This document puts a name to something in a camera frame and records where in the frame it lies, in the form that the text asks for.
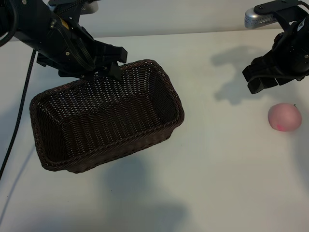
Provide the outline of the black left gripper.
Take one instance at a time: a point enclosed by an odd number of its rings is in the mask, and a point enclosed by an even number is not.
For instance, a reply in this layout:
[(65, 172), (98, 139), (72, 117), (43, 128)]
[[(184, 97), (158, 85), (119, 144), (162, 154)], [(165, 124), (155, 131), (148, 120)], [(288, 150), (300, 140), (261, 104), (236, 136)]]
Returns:
[[(121, 79), (118, 62), (127, 62), (127, 51), (94, 40), (74, 20), (56, 14), (36, 15), (32, 23), (33, 48), (40, 54), (37, 62), (51, 66), (62, 77), (89, 78), (94, 72), (99, 77)], [(96, 55), (104, 62), (97, 62)]]

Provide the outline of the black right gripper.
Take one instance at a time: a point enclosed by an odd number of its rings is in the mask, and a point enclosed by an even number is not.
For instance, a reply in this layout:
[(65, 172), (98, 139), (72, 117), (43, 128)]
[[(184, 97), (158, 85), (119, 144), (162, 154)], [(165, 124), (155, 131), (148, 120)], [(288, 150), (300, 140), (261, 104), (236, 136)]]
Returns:
[(301, 81), (309, 74), (309, 20), (294, 22), (274, 41), (270, 54), (255, 58), (242, 74), (248, 89), (256, 94), (282, 86), (287, 80)]

